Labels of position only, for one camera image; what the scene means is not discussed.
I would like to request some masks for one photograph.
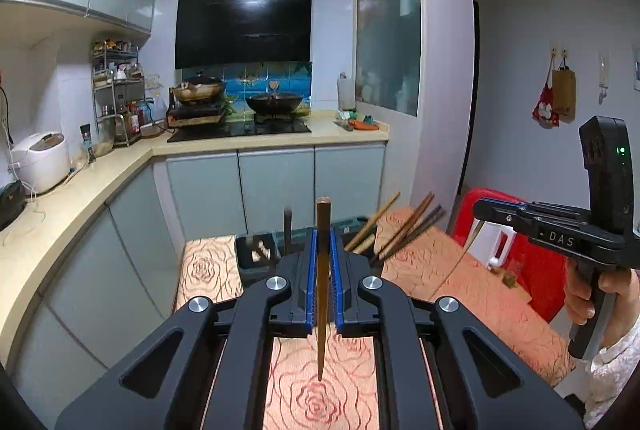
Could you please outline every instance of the red bag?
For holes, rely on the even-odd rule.
[[[549,62],[549,70],[546,73],[546,81],[545,88],[542,89],[542,93],[538,99],[538,104],[536,108],[533,109],[531,113],[534,119],[538,120],[541,124],[545,126],[559,126],[560,125],[560,116],[558,113],[554,112],[554,92],[549,86],[549,77],[551,76],[551,69],[554,67],[554,61],[556,56],[552,55],[551,61]]]

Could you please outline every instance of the blue ocean tile mural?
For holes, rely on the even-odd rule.
[[[247,105],[249,96],[268,92],[272,82],[278,83],[281,92],[295,92],[302,102],[295,110],[299,116],[311,112],[311,62],[252,62],[248,64],[225,64],[192,67],[182,70],[186,80],[202,72],[206,76],[220,78],[226,83],[225,99],[227,121],[242,120],[254,112]]]

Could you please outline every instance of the person's hand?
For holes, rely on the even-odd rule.
[[[566,260],[566,283],[564,284],[564,306],[571,320],[584,325],[594,315],[593,303],[590,302],[591,287],[584,281],[577,270],[576,261]],[[616,305],[604,337],[603,347],[611,347],[627,334],[640,315],[640,285],[635,271],[618,269],[606,271],[600,276],[598,286],[605,293],[618,293]]]

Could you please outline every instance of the black glass cooktop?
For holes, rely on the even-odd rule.
[[[311,130],[300,120],[269,120],[263,121],[262,123],[255,123],[254,120],[229,121],[228,123],[222,124],[202,124],[180,127],[167,140],[167,143],[191,141],[195,139],[215,139],[219,137],[304,134],[305,132],[311,132]]]

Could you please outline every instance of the orange plate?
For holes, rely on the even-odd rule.
[[[369,123],[365,123],[360,120],[349,120],[349,124],[356,130],[379,130],[380,127],[377,125],[370,125]]]

